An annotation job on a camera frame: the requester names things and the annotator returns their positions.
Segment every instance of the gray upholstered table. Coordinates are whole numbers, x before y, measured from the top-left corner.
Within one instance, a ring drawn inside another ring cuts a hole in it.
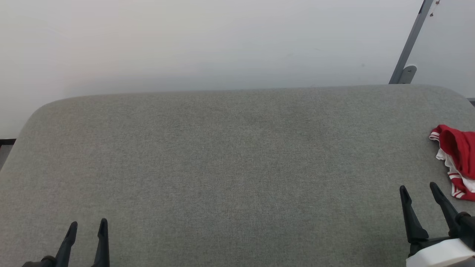
[[[90,266],[100,219],[111,266],[403,266],[405,184],[447,234],[450,197],[430,130],[475,130],[475,109],[432,86],[87,96],[36,111],[0,172],[0,258]]]

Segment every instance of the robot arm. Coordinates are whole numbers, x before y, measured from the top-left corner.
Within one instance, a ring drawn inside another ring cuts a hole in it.
[[[41,261],[29,261],[22,267],[67,267],[69,265],[71,247],[76,241],[76,233],[77,222],[74,221],[71,223],[71,226],[69,226],[69,230],[59,247],[56,257],[45,256]],[[106,219],[101,220],[97,237],[99,237],[99,243],[97,244],[97,251],[92,267],[109,267],[109,232]]]
[[[475,267],[475,217],[458,213],[436,183],[430,189],[440,205],[447,225],[448,237],[429,238],[412,209],[412,199],[401,186],[402,211],[410,245],[406,267]]]

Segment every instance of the red and white fabric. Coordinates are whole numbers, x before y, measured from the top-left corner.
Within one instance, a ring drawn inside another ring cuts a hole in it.
[[[475,201],[475,132],[462,132],[439,125],[429,135],[439,142],[436,158],[445,161],[452,182],[451,195]]]

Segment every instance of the white robot part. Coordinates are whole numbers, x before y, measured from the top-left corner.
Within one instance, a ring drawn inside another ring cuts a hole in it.
[[[475,267],[475,252],[460,239],[421,249],[406,259],[406,267]]]

